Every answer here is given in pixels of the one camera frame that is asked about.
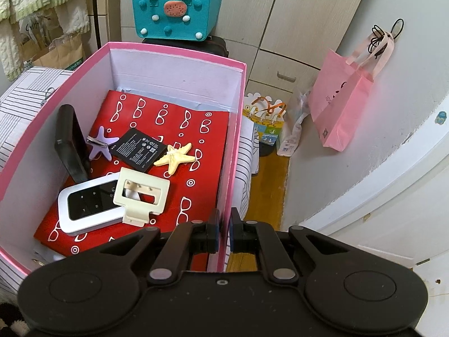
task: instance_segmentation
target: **circular pad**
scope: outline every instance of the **circular pad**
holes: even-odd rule
[[[380,302],[396,291],[394,281],[376,271],[354,272],[345,278],[344,287],[353,297],[366,302]]]
[[[419,276],[387,260],[350,262],[345,255],[317,267],[307,279],[305,296],[318,314],[361,333],[396,333],[416,322],[427,301]]]
[[[67,258],[37,269],[22,283],[17,301],[29,323],[62,336],[94,333],[122,319],[139,299],[139,284],[117,258]]]
[[[164,13],[171,17],[181,17],[187,12],[187,5],[184,1],[167,1],[164,4]]]
[[[53,280],[49,289],[50,294],[60,302],[81,303],[100,292],[102,281],[87,272],[71,272]]]

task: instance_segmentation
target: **wooden floor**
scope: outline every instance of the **wooden floor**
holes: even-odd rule
[[[285,187],[288,171],[288,157],[273,152],[261,157],[259,173],[251,180],[250,204],[245,220],[266,222],[279,230],[284,205]],[[255,271],[254,255],[247,253],[231,254],[227,272]]]

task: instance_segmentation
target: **teal felt bag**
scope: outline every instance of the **teal felt bag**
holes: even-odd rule
[[[203,41],[214,28],[221,0],[132,0],[141,38]]]

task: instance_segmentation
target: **white device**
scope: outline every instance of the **white device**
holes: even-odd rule
[[[122,222],[125,208],[114,204],[119,172],[76,184],[58,196],[59,225],[71,236]],[[125,195],[140,200],[139,194],[125,190]]]

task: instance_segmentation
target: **black bag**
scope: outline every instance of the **black bag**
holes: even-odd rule
[[[221,56],[221,57],[226,57],[226,58],[229,56],[229,52],[226,49],[225,40],[220,37],[214,37],[212,35],[209,35],[202,42],[192,42],[190,40],[145,38],[142,43],[191,49],[193,51],[200,51],[200,52],[215,54],[216,56]]]

